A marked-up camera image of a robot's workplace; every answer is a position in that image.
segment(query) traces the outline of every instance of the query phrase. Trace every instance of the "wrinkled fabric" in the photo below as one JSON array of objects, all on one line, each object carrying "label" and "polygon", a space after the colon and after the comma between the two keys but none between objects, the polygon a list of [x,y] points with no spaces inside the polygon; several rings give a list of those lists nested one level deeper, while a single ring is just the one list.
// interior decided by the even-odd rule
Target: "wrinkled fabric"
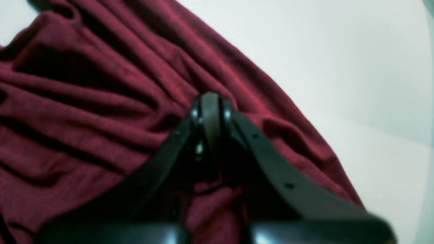
[{"label": "wrinkled fabric", "polygon": [[[0,243],[32,243],[45,221],[120,182],[206,91],[230,98],[298,169],[362,206],[291,99],[176,1],[51,4],[0,48]],[[195,198],[188,228],[200,228],[233,191]],[[238,242],[236,215],[219,213],[197,243]]]}]

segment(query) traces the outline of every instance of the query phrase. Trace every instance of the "white backdrop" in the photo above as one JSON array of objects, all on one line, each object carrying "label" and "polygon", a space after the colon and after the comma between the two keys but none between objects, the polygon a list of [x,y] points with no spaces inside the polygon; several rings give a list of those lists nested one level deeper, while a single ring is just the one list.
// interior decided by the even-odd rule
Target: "white backdrop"
[{"label": "white backdrop", "polygon": [[[399,243],[434,243],[431,0],[180,3],[285,90]],[[0,0],[0,44],[36,15]]]}]

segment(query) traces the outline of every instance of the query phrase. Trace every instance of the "dark red fabric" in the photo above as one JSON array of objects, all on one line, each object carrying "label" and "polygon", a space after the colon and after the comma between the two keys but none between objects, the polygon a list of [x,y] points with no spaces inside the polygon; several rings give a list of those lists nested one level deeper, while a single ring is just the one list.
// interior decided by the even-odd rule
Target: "dark red fabric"
[{"label": "dark red fabric", "polygon": [[[3,238],[11,233],[29,244],[49,218],[118,183],[205,91],[228,96],[300,170],[362,205],[332,149],[291,99],[176,1],[51,3],[54,10],[0,49]],[[222,188],[196,198],[187,219],[192,232],[232,195]],[[210,228],[201,243],[237,242],[232,212],[221,212]]]}]

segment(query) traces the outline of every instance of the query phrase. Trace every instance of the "maroon cloth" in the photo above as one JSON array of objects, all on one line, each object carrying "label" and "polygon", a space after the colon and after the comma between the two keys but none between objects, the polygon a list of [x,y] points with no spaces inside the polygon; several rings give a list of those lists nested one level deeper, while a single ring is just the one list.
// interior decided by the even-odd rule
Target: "maroon cloth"
[{"label": "maroon cloth", "polygon": [[[0,48],[3,238],[32,243],[45,221],[120,182],[205,91],[229,97],[300,170],[362,206],[336,155],[291,99],[176,1],[51,3],[53,10]],[[221,210],[233,192],[193,201],[192,232],[215,217],[212,234],[196,242],[237,242],[239,221]]]}]

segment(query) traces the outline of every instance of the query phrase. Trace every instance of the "white surface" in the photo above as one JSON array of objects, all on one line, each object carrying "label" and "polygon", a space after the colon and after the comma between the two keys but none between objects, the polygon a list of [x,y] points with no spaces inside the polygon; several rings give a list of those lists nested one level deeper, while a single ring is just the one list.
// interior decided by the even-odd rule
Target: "white surface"
[{"label": "white surface", "polygon": [[[180,2],[289,94],[399,243],[434,243],[434,22],[422,1]],[[34,17],[0,0],[0,44]]]}]

